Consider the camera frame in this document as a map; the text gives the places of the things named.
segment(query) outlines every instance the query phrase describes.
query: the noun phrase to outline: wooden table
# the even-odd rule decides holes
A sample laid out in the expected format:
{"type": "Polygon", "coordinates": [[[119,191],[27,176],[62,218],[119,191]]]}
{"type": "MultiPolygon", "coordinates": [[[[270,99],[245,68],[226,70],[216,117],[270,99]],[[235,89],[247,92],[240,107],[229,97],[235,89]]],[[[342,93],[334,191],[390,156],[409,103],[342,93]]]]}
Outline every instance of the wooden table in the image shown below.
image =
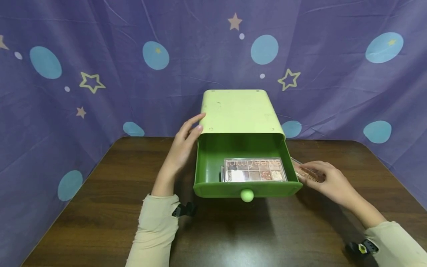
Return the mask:
{"type": "MultiPolygon", "coordinates": [[[[124,266],[142,200],[151,191],[171,138],[117,141],[23,266],[124,266]]],[[[427,248],[427,213],[363,145],[351,141],[287,141],[302,161],[328,161],[388,220],[427,248]]],[[[181,201],[199,205],[182,217],[171,266],[354,266],[342,253],[363,228],[347,211],[303,188],[278,199],[201,199],[193,173],[176,184],[181,201]]],[[[367,259],[359,266],[376,266],[367,259]]]]}

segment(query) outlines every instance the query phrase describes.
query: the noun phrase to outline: left hand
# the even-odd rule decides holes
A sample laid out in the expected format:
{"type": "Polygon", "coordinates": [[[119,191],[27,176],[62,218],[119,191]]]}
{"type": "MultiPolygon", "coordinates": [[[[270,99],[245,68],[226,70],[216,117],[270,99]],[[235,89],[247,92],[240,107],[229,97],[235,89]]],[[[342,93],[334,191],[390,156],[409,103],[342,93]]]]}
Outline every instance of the left hand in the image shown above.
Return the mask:
{"type": "Polygon", "coordinates": [[[160,169],[159,175],[167,176],[170,178],[175,175],[186,164],[191,150],[197,138],[202,133],[203,127],[198,125],[191,129],[191,126],[205,117],[206,113],[201,113],[191,119],[187,120],[175,135],[172,146],[167,154],[167,157],[160,169]]]}

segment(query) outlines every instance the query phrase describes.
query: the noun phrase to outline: beige star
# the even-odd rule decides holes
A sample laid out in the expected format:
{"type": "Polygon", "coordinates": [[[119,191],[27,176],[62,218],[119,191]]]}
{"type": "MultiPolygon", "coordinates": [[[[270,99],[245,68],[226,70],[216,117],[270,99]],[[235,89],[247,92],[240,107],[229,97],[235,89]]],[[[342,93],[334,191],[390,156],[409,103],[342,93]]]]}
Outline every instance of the beige star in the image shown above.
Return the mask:
{"type": "Polygon", "coordinates": [[[242,22],[242,20],[237,18],[237,13],[234,14],[233,18],[229,18],[228,21],[230,22],[230,30],[232,29],[239,30],[239,24],[240,22],[242,22]]]}
{"type": "Polygon", "coordinates": [[[0,35],[0,48],[9,50],[9,48],[3,43],[3,35],[0,35]]]}
{"type": "Polygon", "coordinates": [[[286,90],[288,87],[296,87],[296,79],[299,77],[300,74],[301,74],[301,72],[292,73],[292,71],[290,69],[287,69],[285,77],[283,77],[282,79],[278,79],[277,80],[278,83],[280,83],[280,84],[283,85],[282,91],[286,90]],[[288,75],[290,75],[290,76],[292,76],[294,78],[292,80],[292,83],[286,85],[285,82],[284,82],[284,80],[288,77],[288,75]]]}
{"type": "Polygon", "coordinates": [[[82,117],[84,119],[85,115],[86,115],[86,111],[83,109],[83,107],[77,108],[77,114],[76,114],[76,116],[80,116],[80,117],[82,117]]]}
{"type": "Polygon", "coordinates": [[[99,80],[99,74],[89,75],[89,74],[84,73],[84,72],[80,72],[80,74],[82,75],[82,78],[83,78],[82,82],[79,85],[80,87],[89,88],[89,90],[93,94],[96,93],[99,88],[105,88],[105,85],[103,85],[99,80]],[[88,82],[88,78],[91,78],[91,79],[95,78],[96,79],[97,85],[95,85],[95,88],[86,84],[88,82]]]}

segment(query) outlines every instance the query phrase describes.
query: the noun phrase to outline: black wrist strap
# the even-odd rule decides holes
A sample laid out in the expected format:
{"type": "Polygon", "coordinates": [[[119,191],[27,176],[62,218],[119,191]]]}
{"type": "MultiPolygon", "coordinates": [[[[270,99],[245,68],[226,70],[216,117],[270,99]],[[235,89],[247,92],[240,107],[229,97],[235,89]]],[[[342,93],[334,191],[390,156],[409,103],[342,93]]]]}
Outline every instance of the black wrist strap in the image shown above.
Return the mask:
{"type": "Polygon", "coordinates": [[[368,239],[363,240],[362,243],[350,242],[345,246],[345,250],[353,258],[364,258],[371,253],[378,252],[378,247],[369,241],[368,239]]]}
{"type": "Polygon", "coordinates": [[[191,202],[188,202],[187,205],[179,204],[178,207],[172,212],[172,216],[181,217],[183,215],[193,217],[196,214],[197,206],[191,202]]]}

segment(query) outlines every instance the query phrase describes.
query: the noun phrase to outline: purple backdrop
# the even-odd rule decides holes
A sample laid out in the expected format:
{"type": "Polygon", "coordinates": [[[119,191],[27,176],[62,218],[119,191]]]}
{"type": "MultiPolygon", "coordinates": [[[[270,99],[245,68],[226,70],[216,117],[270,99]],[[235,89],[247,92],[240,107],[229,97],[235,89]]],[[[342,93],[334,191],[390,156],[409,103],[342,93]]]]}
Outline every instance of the purple backdrop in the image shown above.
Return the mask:
{"type": "Polygon", "coordinates": [[[288,138],[367,145],[427,206],[427,2],[0,3],[0,262],[25,259],[120,137],[207,89],[265,89],[288,138]]]}

